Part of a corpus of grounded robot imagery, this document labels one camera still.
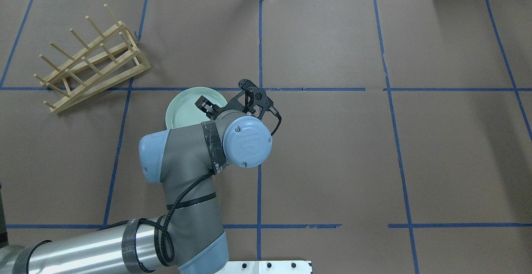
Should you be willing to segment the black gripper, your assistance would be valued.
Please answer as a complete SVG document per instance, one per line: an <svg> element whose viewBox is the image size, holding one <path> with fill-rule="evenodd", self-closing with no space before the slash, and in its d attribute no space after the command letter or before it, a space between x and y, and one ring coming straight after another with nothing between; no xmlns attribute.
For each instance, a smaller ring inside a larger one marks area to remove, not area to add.
<svg viewBox="0 0 532 274"><path fill-rule="evenodd" d="M248 110L247 105L243 105L239 98L241 98L242 95L236 95L234 96L225 106L218 106L217 104L214 104L211 102L207 97L200 96L198 100L195 102L195 106L205 115L210 115L210 120L215 121L222 113L225 111L231 111L236 110L242 113L245 113L245 115L249 116L250 111Z"/></svg>

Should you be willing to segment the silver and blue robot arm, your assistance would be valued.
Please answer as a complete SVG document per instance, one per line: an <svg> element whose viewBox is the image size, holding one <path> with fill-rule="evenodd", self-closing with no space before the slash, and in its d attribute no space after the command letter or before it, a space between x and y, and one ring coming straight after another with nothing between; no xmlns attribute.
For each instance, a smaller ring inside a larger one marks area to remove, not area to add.
<svg viewBox="0 0 532 274"><path fill-rule="evenodd" d="M201 96L209 120L144 136L139 157L145 178L161 183L167 213L134 218L96 232L1 249L2 274L152 274L176 266L181 274L214 274L229 261L227 234L213 178L228 165L254 168L271 153L264 113L280 117L265 95L238 97L224 107Z"/></svg>

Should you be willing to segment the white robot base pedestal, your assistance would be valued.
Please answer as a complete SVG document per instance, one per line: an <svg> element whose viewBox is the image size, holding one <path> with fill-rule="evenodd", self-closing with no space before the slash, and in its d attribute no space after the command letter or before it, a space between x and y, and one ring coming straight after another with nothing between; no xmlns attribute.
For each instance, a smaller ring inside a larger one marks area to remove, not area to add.
<svg viewBox="0 0 532 274"><path fill-rule="evenodd" d="M311 261L229 261L217 274L312 274Z"/></svg>

